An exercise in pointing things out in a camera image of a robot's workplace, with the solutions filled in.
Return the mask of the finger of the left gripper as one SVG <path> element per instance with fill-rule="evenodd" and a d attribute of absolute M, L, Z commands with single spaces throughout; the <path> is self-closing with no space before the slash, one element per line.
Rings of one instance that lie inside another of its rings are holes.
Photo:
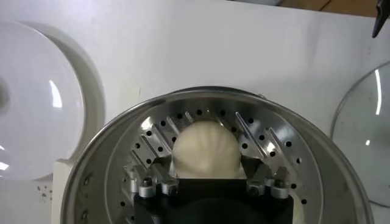
<path fill-rule="evenodd" d="M 381 28 L 384 26 L 386 20 L 389 18 L 389 0 L 378 0 L 377 5 L 375 6 L 377 10 L 377 16 L 375 19 L 374 28 L 372 31 L 372 38 L 376 38 L 380 33 Z"/>

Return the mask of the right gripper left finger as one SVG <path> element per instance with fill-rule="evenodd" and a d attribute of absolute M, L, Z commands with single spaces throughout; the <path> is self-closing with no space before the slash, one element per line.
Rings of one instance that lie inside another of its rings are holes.
<path fill-rule="evenodd" d="M 174 196 L 179 191 L 179 181 L 170 176 L 169 170 L 160 163 L 154 163 L 149 168 L 143 165 L 125 167 L 124 171 L 129 177 L 129 190 L 141 198 L 156 196 L 158 189 L 163 195 Z"/>

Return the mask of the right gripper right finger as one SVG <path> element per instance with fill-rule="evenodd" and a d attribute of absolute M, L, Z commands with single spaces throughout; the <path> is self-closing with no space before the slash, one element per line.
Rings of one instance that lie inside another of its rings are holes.
<path fill-rule="evenodd" d="M 241 166 L 246 175 L 246 189 L 251 197 L 269 194 L 278 200 L 289 197 L 289 172 L 285 166 L 278 166 L 276 172 L 258 158 L 241 156 Z"/>

